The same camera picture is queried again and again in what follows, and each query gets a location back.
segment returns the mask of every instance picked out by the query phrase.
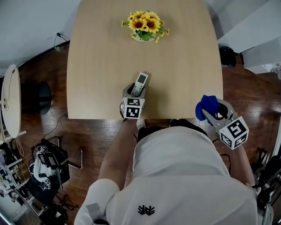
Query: round table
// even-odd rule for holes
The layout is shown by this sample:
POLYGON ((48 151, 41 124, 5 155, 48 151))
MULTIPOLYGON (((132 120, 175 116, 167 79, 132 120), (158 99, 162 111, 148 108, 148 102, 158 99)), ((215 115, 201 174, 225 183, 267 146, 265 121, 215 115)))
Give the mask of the round table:
POLYGON ((1 93, 4 124, 11 137, 16 138, 21 128, 21 85, 15 64, 6 71, 1 93))

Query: tabletop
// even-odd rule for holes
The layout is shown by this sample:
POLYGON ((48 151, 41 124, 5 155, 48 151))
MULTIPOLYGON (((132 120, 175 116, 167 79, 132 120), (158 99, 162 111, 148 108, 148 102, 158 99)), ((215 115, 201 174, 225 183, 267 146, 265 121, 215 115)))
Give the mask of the tabletop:
POLYGON ((10 136, 16 138, 21 128, 22 113, 19 72, 14 64, 9 66, 4 77, 1 100, 4 99, 7 101, 6 107, 1 106, 4 124, 10 136))
POLYGON ((223 98, 220 55, 203 0, 83 0, 71 35, 67 67, 70 119, 121 119, 122 91, 140 72, 145 119, 194 118, 202 96, 223 98), (169 36, 141 43, 121 28, 130 12, 150 10, 169 36))

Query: person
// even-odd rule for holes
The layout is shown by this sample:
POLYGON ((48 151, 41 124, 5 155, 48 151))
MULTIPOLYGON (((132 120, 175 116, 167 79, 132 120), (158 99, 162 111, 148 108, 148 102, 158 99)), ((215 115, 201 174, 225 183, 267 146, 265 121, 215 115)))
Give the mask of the person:
POLYGON ((207 134, 187 120, 169 128, 126 120, 75 225, 257 224, 255 180, 242 145, 230 150, 230 160, 231 174, 207 134), (136 125, 132 181, 124 188, 136 125))

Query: blue fabric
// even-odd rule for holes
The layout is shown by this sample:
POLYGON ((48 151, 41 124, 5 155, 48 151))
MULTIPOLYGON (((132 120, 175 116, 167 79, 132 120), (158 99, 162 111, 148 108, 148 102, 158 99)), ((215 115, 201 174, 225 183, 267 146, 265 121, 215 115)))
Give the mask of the blue fabric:
POLYGON ((219 112, 219 103, 216 99, 216 96, 207 96, 203 95, 201 102, 196 105, 195 114, 198 120, 203 121, 206 119, 202 109, 208 111, 213 117, 216 117, 216 114, 219 112))

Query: shirt logo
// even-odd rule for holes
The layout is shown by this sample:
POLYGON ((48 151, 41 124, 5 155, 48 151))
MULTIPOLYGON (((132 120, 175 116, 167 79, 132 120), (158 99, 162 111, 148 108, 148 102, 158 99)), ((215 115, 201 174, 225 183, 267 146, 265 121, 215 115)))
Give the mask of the shirt logo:
POLYGON ((154 210, 154 207, 149 206, 149 208, 147 208, 145 205, 142 205, 142 207, 139 206, 138 213, 141 215, 146 214, 146 215, 150 216, 155 213, 155 210, 154 210))

